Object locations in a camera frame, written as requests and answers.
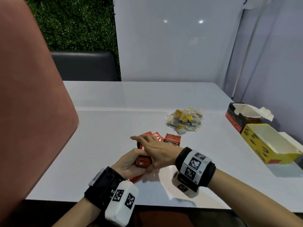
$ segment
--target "pink upholstered partition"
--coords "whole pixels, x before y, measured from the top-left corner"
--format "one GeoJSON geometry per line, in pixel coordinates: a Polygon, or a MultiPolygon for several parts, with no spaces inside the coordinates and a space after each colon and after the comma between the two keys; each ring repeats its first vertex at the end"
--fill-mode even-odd
{"type": "Polygon", "coordinates": [[[0,0],[0,222],[31,191],[78,115],[23,0],[0,0]]]}

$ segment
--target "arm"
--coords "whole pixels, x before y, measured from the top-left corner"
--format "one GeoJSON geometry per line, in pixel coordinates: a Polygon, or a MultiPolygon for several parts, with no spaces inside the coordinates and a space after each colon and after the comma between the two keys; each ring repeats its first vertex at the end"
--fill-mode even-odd
{"type": "MultiPolygon", "coordinates": [[[[124,179],[129,179],[145,173],[145,169],[136,167],[133,163],[139,155],[147,155],[144,150],[132,149],[123,155],[114,165],[113,170],[124,179]]],[[[53,227],[86,227],[99,216],[101,210],[90,203],[86,198],[77,202],[66,214],[63,215],[53,227]]]]}
{"type": "MultiPolygon", "coordinates": [[[[133,136],[131,139],[140,142],[152,157],[153,164],[147,170],[174,165],[183,150],[148,135],[133,136]]],[[[303,226],[303,220],[285,207],[219,169],[215,170],[208,188],[251,227],[303,226]]]]}
{"type": "Polygon", "coordinates": [[[216,169],[208,188],[249,226],[303,226],[303,220],[288,209],[219,169],[216,169]]]}

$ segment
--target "table surface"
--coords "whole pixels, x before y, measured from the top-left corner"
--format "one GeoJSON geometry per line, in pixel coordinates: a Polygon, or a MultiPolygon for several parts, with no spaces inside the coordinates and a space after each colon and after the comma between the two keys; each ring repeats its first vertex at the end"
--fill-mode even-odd
{"type": "MultiPolygon", "coordinates": [[[[82,198],[89,181],[136,147],[130,136],[147,131],[176,132],[165,125],[175,109],[204,109],[204,125],[181,137],[210,157],[216,166],[256,188],[292,212],[303,212],[303,178],[295,166],[263,164],[225,118],[231,99],[212,83],[65,81],[79,115],[79,127],[27,199],[72,201],[82,198]]],[[[136,183],[138,205],[213,209],[229,207],[208,188],[188,198],[171,183],[175,166],[144,175],[136,183]]]]}

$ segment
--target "green foliage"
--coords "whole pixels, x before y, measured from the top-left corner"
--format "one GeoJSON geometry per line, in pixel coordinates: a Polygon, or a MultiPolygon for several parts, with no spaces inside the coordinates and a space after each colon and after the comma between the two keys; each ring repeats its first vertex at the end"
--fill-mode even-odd
{"type": "Polygon", "coordinates": [[[113,0],[25,0],[50,50],[106,50],[120,76],[113,0]]]}

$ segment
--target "yellow box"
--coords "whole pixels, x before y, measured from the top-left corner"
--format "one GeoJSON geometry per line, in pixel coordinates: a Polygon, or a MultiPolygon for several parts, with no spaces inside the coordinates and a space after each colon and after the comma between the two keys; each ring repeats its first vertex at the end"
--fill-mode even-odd
{"type": "Polygon", "coordinates": [[[249,123],[241,136],[265,164],[290,164],[302,152],[265,123],[249,123]]]}

